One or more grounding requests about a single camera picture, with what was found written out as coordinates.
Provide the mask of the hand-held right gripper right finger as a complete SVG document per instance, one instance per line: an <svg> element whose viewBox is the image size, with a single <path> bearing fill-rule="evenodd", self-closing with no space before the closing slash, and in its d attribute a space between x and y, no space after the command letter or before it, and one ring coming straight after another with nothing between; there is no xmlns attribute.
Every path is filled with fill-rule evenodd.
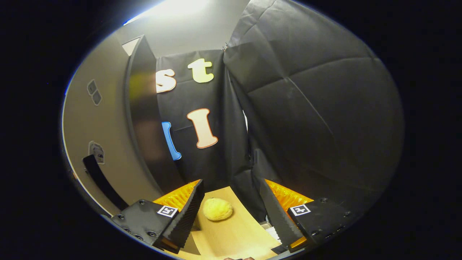
<svg viewBox="0 0 462 260"><path fill-rule="evenodd" d="M327 198L310 199L276 182L259 178L259 193L282 248L314 250L346 231L356 213Z"/></svg>

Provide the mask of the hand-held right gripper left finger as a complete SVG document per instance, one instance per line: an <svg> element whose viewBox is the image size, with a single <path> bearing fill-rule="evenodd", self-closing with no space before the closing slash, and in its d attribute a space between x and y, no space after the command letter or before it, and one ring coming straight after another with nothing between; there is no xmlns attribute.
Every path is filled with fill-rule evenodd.
<svg viewBox="0 0 462 260"><path fill-rule="evenodd" d="M204 196L199 179L153 202L140 199L110 220L151 247L178 253L185 247Z"/></svg>

